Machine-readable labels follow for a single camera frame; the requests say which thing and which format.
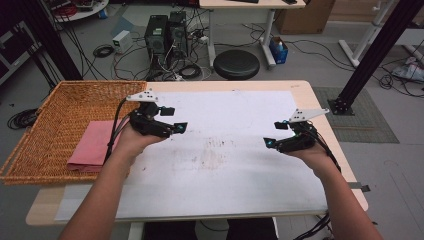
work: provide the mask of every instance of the forearm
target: forearm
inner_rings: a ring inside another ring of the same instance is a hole
[[[131,159],[114,152],[60,239],[109,239]]]
[[[382,239],[337,169],[320,176],[336,239]]]

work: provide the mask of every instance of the stool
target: stool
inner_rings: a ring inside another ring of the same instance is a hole
[[[259,72],[258,58],[243,50],[228,50],[218,54],[213,68],[219,76],[228,80],[246,80]]]

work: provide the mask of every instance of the black pants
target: black pants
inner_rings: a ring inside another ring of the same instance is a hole
[[[227,240],[277,240],[272,218],[228,219]],[[149,222],[145,240],[197,240],[195,221]]]

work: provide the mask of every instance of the white paper sheet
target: white paper sheet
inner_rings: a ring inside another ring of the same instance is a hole
[[[267,149],[283,139],[296,106],[290,92],[157,93],[175,107],[167,123],[188,122],[184,134],[149,146],[124,185],[117,218],[179,219],[308,213],[327,208],[319,180],[299,159]],[[68,185],[56,220],[69,220],[90,185]]]

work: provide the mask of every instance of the right arm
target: right arm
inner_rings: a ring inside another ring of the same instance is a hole
[[[287,154],[302,159],[321,180],[335,239],[383,239],[342,174],[319,144]]]

